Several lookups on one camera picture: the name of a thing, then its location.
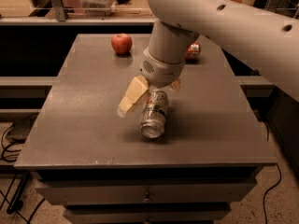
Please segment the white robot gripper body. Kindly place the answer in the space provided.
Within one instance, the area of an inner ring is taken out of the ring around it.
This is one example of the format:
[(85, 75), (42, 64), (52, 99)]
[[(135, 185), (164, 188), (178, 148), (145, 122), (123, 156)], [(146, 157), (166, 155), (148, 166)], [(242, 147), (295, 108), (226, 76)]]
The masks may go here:
[(171, 85), (179, 78), (184, 64), (185, 62), (175, 64), (160, 62), (150, 54), (148, 48), (145, 48), (140, 72), (151, 86), (162, 88)]

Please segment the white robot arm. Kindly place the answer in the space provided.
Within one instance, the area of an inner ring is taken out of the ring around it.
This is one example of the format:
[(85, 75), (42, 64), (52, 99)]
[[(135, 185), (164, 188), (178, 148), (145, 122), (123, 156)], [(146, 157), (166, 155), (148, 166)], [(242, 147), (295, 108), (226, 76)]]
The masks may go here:
[(203, 35), (299, 101), (299, 20), (231, 0), (148, 0), (156, 21), (118, 107), (125, 116), (149, 90), (175, 82)]

